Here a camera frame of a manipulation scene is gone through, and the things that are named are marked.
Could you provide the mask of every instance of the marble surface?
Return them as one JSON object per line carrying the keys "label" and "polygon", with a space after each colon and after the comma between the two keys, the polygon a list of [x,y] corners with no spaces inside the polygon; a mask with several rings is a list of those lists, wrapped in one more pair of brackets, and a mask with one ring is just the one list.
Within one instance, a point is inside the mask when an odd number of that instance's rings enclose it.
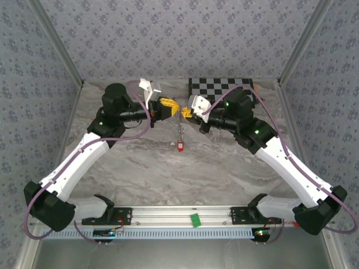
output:
{"label": "marble surface", "polygon": [[[187,105],[187,80],[162,80],[163,96]],[[86,82],[80,95],[68,138],[65,156],[81,140],[101,107],[101,96],[109,82]],[[274,89],[259,87],[290,145],[282,110]],[[257,105],[255,115],[267,120]],[[242,205],[259,193],[296,197],[289,185],[266,163],[236,144],[223,130],[203,135],[199,127],[182,122],[185,150],[177,151],[178,117],[160,121],[139,140],[117,142],[84,175],[72,192],[75,197],[100,193],[117,205]],[[133,136],[145,127],[129,129]]]}

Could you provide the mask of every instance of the red tag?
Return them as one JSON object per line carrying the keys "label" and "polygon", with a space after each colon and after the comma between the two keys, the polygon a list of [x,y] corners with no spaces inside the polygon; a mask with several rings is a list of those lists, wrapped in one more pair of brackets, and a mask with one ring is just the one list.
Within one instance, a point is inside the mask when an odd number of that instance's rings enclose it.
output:
{"label": "red tag", "polygon": [[177,149],[179,152],[183,151],[185,149],[185,143],[183,143],[182,141],[177,142]]}

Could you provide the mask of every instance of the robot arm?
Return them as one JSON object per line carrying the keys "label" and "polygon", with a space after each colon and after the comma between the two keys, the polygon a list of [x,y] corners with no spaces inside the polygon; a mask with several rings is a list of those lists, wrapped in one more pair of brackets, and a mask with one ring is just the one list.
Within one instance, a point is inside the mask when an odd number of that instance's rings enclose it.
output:
{"label": "robot arm", "polygon": [[322,180],[289,151],[297,165],[321,187],[309,182],[287,158],[276,130],[254,117],[251,100],[242,90],[230,92],[205,115],[203,112],[211,103],[202,96],[192,95],[188,106],[182,114],[188,121],[200,125],[200,132],[208,133],[211,127],[230,131],[240,146],[269,164],[297,193],[295,199],[259,194],[248,205],[254,219],[277,217],[296,221],[303,230],[316,235],[339,211],[340,205],[320,188],[331,191],[341,201],[347,192],[341,186],[332,187]]}
{"label": "robot arm", "polygon": [[[141,79],[140,87],[144,89],[152,128],[157,120],[172,117],[180,107],[174,100],[160,97],[159,84]],[[116,143],[98,139],[120,138],[126,130],[125,122],[145,120],[147,117],[142,106],[130,99],[122,84],[109,85],[102,96],[102,103],[87,133],[66,159],[39,184],[29,182],[24,188],[26,203],[29,205],[43,186],[53,183],[39,196],[30,213],[54,231],[63,230],[74,220],[90,217],[110,220],[113,216],[113,202],[101,195],[81,199],[70,199],[69,196],[87,170]],[[84,145],[91,142],[92,145],[82,150]],[[63,169],[56,181],[53,181]]]}

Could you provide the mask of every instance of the checkerboard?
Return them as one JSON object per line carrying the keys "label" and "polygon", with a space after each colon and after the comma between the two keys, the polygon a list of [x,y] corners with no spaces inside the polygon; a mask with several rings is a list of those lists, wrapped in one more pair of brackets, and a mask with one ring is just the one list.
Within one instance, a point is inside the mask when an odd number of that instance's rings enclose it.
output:
{"label": "checkerboard", "polygon": [[[190,78],[188,83],[188,96],[192,94],[201,95],[204,98],[216,101],[229,88],[236,84],[249,84],[253,88],[251,78]],[[250,90],[243,89],[245,94],[250,97],[252,104],[256,104],[257,99]]]}

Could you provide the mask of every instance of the patterned wallpaper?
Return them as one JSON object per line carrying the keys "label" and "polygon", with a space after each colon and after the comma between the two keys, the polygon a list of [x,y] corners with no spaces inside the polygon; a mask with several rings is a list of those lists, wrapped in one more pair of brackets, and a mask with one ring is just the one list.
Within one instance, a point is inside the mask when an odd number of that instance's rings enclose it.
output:
{"label": "patterned wallpaper", "polygon": [[77,89],[25,0],[1,1],[0,268],[24,238],[24,185],[54,167]]}
{"label": "patterned wallpaper", "polygon": [[317,0],[42,0],[83,79],[282,71]]}
{"label": "patterned wallpaper", "polygon": [[[285,85],[310,166],[347,191],[359,216],[359,3],[335,1]],[[352,220],[341,210],[340,229]],[[359,233],[343,236],[359,268]]]}

